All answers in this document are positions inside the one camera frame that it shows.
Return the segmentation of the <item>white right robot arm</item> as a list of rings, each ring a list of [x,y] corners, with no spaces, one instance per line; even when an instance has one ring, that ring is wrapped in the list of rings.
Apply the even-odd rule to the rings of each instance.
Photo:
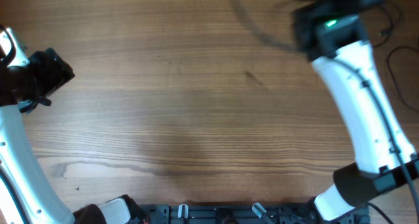
[[[296,48],[329,89],[347,127],[355,161],[336,170],[313,199],[316,220],[333,223],[402,186],[418,200],[418,153],[407,139],[376,70],[361,21],[385,0],[306,0],[293,13]]]

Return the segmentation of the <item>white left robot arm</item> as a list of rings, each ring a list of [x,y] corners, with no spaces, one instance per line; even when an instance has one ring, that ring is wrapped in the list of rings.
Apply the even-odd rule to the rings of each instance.
[[[1,60],[1,213],[9,223],[147,223],[127,195],[71,211],[58,197],[26,136],[22,115],[74,77],[70,65],[48,48],[27,57],[12,47]]]

